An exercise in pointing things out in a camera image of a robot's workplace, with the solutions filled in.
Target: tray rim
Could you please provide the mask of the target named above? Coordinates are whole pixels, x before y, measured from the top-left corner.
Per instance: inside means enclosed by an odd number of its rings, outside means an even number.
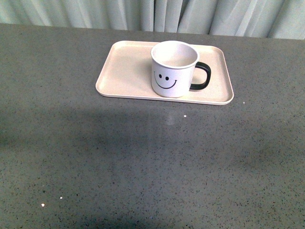
[[[102,81],[102,72],[103,72],[104,66],[105,66],[106,63],[108,63],[110,61],[110,56],[111,56],[112,52],[114,51],[114,49],[116,48],[116,46],[121,45],[122,43],[125,44],[125,46],[132,45],[134,43],[147,44],[147,45],[142,45],[142,46],[154,46],[154,45],[156,45],[159,42],[129,41],[129,40],[122,40],[122,41],[115,42],[111,46],[111,48],[109,50],[107,58],[106,58],[106,60],[104,62],[102,70],[101,70],[101,72],[99,74],[99,77],[97,79],[97,82],[95,84],[95,89],[97,90],[97,92],[99,94],[101,94],[101,95],[103,95],[105,97],[112,97],[112,98],[155,100],[155,101],[180,102],[180,103],[205,104],[205,105],[226,105],[226,104],[230,103],[234,99],[234,91],[233,91],[230,75],[229,75],[229,72],[228,72],[228,67],[227,67],[227,64],[226,64],[226,60],[225,60],[225,57],[224,57],[224,52],[221,49],[219,49],[218,47],[215,47],[215,46],[211,46],[211,45],[198,45],[198,44],[190,44],[190,45],[191,46],[209,47],[209,48],[216,49],[218,52],[220,52],[220,54],[222,56],[222,59],[224,61],[225,71],[227,73],[227,77],[226,78],[228,80],[228,84],[230,85],[230,87],[229,87],[230,93],[232,94],[232,96],[228,100],[223,101],[223,102],[209,102],[209,101],[202,101],[202,100],[195,100],[195,99],[192,99],[192,100],[181,99],[181,97],[179,97],[179,98],[161,97],[161,96],[159,96],[157,94],[155,95],[156,97],[152,98],[152,97],[138,96],[138,95],[125,96],[125,95],[119,95],[119,94],[107,94],[107,93],[103,93],[102,91],[100,91],[99,85],[100,85],[100,83]]]

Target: smile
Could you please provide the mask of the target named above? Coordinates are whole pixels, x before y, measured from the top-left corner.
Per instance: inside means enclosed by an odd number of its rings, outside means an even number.
[[[157,82],[157,80],[156,80],[156,75],[155,75],[155,72],[153,72],[153,74],[154,74],[154,80],[155,80],[155,81],[156,81],[156,83],[158,84],[158,82]],[[163,88],[163,89],[170,89],[170,88],[172,88],[172,87],[174,87],[174,86],[175,86],[176,82],[177,82],[177,80],[175,80],[175,82],[173,83],[173,85],[172,85],[172,86],[170,86],[170,87],[162,87],[162,86],[160,86],[159,84],[158,84],[158,86],[159,86],[159,87],[161,87],[161,88]]]

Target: mug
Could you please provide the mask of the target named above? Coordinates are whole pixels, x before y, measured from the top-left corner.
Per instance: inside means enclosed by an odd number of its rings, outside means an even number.
[[[211,68],[199,62],[199,53],[187,43],[165,41],[153,46],[152,56],[152,88],[163,97],[178,98],[189,90],[206,88],[211,79]],[[195,68],[206,72],[206,81],[193,84]]]

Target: rectangular tray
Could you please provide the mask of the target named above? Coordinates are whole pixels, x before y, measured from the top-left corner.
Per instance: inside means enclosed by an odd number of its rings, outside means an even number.
[[[182,103],[225,105],[234,97],[224,53],[213,46],[193,45],[199,61],[211,67],[209,85],[200,91],[189,91],[180,98],[165,98],[151,85],[151,49],[156,42],[116,42],[96,82],[96,90],[107,97],[161,100]],[[202,70],[195,69],[193,83],[201,83]]]

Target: mug rim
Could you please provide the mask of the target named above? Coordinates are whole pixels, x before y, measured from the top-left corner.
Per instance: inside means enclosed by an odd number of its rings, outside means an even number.
[[[156,58],[154,57],[153,52],[154,52],[155,49],[158,48],[158,46],[159,46],[160,44],[164,44],[164,43],[177,43],[177,44],[183,44],[183,45],[185,45],[185,46],[191,48],[193,51],[195,51],[195,53],[196,53],[196,55],[197,55],[197,58],[196,58],[196,60],[195,60],[194,62],[192,62],[191,64],[184,65],[184,66],[172,66],[172,65],[163,64],[163,63],[161,63],[161,62],[159,62],[159,61],[156,60]],[[192,67],[192,66],[194,66],[194,65],[199,61],[199,58],[200,58],[199,52],[198,52],[194,47],[192,47],[192,46],[191,46],[190,44],[188,44],[188,43],[181,42],[181,41],[163,41],[163,42],[160,42],[160,43],[154,45],[153,48],[152,48],[152,50],[151,50],[151,57],[152,57],[152,59],[153,59],[157,64],[159,64],[160,66],[163,66],[163,67],[165,67],[165,68],[170,68],[170,69],[185,69],[185,68]]]

